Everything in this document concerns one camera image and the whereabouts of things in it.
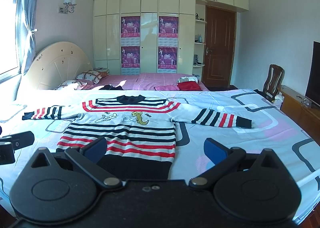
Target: television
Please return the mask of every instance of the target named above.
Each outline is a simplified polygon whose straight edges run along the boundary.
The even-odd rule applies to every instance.
[[[320,106],[320,43],[313,42],[313,56],[306,97]]]

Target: chair backrest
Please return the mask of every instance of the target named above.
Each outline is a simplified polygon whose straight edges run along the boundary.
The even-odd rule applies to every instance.
[[[269,67],[268,78],[263,86],[263,93],[271,95],[272,100],[278,94],[281,81],[284,76],[284,69],[278,65],[271,64]]]

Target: headboard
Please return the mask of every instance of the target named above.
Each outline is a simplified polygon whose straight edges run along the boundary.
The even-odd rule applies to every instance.
[[[44,48],[22,77],[18,95],[30,90],[55,89],[62,82],[91,70],[92,65],[79,46],[58,42]]]

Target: shelf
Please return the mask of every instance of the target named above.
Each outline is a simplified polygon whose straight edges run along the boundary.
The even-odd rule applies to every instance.
[[[200,24],[207,24],[207,22],[202,21],[202,20],[198,20],[198,19],[196,19],[196,23],[200,23]]]

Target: blue curtain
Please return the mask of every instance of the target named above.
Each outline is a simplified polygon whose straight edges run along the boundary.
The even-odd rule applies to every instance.
[[[36,39],[34,36],[36,23],[36,5],[37,0],[21,0],[22,11],[24,13],[24,21],[26,31],[20,33],[20,43],[25,43],[21,50],[21,74],[24,75],[29,70],[33,59],[36,56]]]

